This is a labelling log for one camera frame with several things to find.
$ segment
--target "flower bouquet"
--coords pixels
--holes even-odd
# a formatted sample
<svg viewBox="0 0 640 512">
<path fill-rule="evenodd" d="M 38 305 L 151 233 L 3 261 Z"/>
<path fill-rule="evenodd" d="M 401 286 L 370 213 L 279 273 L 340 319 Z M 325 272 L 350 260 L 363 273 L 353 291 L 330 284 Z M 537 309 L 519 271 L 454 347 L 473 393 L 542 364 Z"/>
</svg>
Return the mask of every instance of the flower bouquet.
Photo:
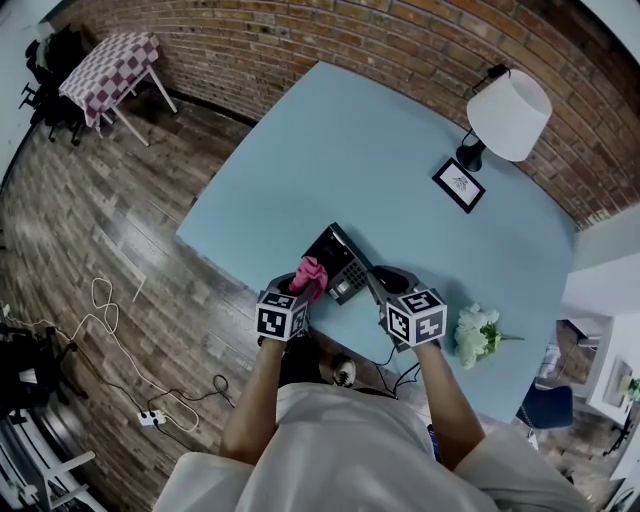
<svg viewBox="0 0 640 512">
<path fill-rule="evenodd" d="M 466 369 L 473 368 L 479 359 L 493 354 L 503 340 L 522 340 L 506 336 L 498 330 L 500 314 L 495 310 L 483 311 L 480 304 L 472 304 L 460 311 L 454 334 L 456 355 Z"/>
</svg>

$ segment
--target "checkered tablecloth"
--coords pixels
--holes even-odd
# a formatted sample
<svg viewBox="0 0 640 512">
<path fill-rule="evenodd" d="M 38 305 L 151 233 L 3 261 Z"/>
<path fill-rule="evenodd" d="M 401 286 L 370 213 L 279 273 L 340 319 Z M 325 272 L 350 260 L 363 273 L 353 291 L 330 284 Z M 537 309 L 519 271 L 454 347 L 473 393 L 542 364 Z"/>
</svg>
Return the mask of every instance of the checkered tablecloth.
<svg viewBox="0 0 640 512">
<path fill-rule="evenodd" d="M 158 59 L 158 39 L 151 32 L 109 36 L 73 70 L 60 86 L 84 111 L 93 127 L 136 78 Z"/>
</svg>

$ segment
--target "blue chair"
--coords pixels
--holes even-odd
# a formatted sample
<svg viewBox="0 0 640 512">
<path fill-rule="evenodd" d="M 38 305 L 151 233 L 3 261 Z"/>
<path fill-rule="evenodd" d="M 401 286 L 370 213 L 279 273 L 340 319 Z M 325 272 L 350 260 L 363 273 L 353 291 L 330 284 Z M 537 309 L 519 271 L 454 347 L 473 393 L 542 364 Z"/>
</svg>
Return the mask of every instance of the blue chair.
<svg viewBox="0 0 640 512">
<path fill-rule="evenodd" d="M 573 392 L 569 386 L 542 390 L 533 383 L 516 416 L 537 430 L 569 427 L 573 423 Z"/>
</svg>

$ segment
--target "lamp base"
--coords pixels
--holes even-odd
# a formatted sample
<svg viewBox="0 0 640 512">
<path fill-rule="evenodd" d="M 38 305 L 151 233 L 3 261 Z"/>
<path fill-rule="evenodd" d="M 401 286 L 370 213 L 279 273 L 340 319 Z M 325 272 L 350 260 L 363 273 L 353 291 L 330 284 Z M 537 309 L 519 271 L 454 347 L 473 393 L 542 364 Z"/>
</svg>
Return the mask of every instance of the lamp base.
<svg viewBox="0 0 640 512">
<path fill-rule="evenodd" d="M 461 145 L 456 149 L 456 158 L 467 171 L 478 172 L 482 167 L 482 152 L 486 147 L 481 140 L 473 146 Z"/>
</svg>

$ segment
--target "white lampshade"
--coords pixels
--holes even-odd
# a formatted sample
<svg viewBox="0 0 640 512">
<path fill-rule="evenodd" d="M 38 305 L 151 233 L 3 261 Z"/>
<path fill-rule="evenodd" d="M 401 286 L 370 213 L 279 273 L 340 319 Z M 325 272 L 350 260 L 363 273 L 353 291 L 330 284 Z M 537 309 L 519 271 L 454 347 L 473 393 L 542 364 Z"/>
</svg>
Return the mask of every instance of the white lampshade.
<svg viewBox="0 0 640 512">
<path fill-rule="evenodd" d="M 496 155 L 512 162 L 529 156 L 552 112 L 542 87 L 515 69 L 467 104 L 467 116 L 478 138 Z"/>
</svg>

